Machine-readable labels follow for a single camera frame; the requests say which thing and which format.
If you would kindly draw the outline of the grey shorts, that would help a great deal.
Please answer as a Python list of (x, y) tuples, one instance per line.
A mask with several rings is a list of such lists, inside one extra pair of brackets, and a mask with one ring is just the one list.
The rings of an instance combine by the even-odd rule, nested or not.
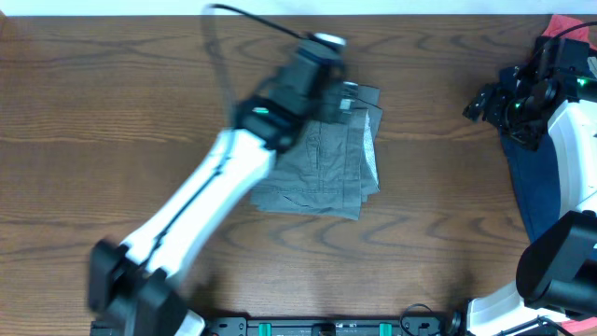
[(311, 121), (298, 143), (281, 155), (253, 189), (260, 211), (357, 220), (368, 196), (380, 191), (374, 140), (383, 111), (381, 90), (347, 82), (339, 103), (347, 118)]

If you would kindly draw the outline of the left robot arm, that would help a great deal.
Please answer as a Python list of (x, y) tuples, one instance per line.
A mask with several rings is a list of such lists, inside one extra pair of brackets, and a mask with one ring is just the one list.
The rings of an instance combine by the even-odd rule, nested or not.
[(204, 319), (177, 293), (194, 260), (237, 202), (268, 176), (312, 119), (337, 120), (343, 38), (300, 39), (287, 65), (233, 107), (198, 168), (145, 224), (90, 252), (88, 306), (114, 335), (201, 335)]

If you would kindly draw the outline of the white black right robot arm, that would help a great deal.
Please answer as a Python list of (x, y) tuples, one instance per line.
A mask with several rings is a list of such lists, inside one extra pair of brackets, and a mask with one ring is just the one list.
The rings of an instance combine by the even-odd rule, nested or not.
[(515, 280), (470, 301), (464, 335), (568, 333), (596, 316), (596, 76), (589, 43), (540, 36), (528, 63), (505, 68), (464, 109), (515, 147), (553, 145), (558, 217), (522, 253)]

